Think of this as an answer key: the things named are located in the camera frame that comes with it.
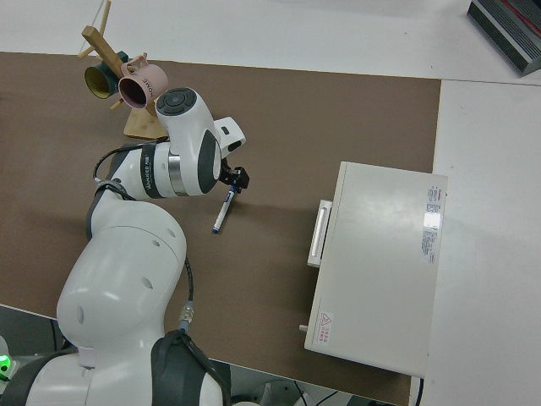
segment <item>brown mat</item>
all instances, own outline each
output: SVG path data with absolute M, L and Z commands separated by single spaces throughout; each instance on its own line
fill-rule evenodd
M 54 316 L 85 247 L 91 171 L 128 139 L 128 108 L 93 97 L 70 56 L 0 53 L 0 303 Z M 368 398 L 407 404 L 409 377 L 303 349 L 317 270 L 306 266 L 320 199 L 340 161 L 430 172 L 438 80 L 159 63 L 215 118 L 234 117 L 248 142 L 230 164 L 251 184 L 218 236 L 227 192 L 157 201 L 179 221 L 195 272 L 194 341 L 213 358 Z M 177 325 L 185 275 L 167 310 Z

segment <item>pen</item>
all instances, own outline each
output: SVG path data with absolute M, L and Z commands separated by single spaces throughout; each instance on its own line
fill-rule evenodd
M 235 195 L 236 190 L 237 190 L 237 186 L 235 185 L 235 183 L 233 183 L 231 185 L 231 188 L 227 192 L 226 199 L 223 201 L 223 205 L 221 205 L 220 213 L 218 213 L 216 222 L 214 223 L 214 226 L 212 227 L 212 232 L 214 234 L 218 234 L 220 232 L 221 223 L 223 222 L 223 219 L 226 217 L 227 209 L 229 209 L 229 205 L 231 204 L 231 200 L 233 200 L 233 196 Z

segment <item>green light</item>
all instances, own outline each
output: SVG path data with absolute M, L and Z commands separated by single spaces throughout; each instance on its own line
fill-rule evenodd
M 0 355 L 0 372 L 5 372 L 11 366 L 11 359 L 7 355 Z

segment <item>green mug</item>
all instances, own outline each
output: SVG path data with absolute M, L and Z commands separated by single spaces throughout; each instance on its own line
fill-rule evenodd
M 128 61 L 128 55 L 123 51 L 117 53 L 123 63 Z M 107 99 L 118 92 L 118 78 L 104 63 L 89 66 L 85 71 L 85 82 L 90 91 L 101 99 Z

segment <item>mug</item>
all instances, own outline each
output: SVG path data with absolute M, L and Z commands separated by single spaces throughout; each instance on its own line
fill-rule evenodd
M 130 72 L 129 65 L 139 61 L 139 68 Z M 123 63 L 123 77 L 118 90 L 124 101 L 133 108 L 144 108 L 167 90 L 167 75 L 159 66 L 150 65 L 144 55 Z
M 119 52 L 118 57 L 122 62 L 128 61 L 128 55 Z M 90 91 L 101 99 L 107 99 L 118 92 L 119 78 L 109 69 L 105 62 L 96 66 L 89 66 L 85 71 L 85 82 Z

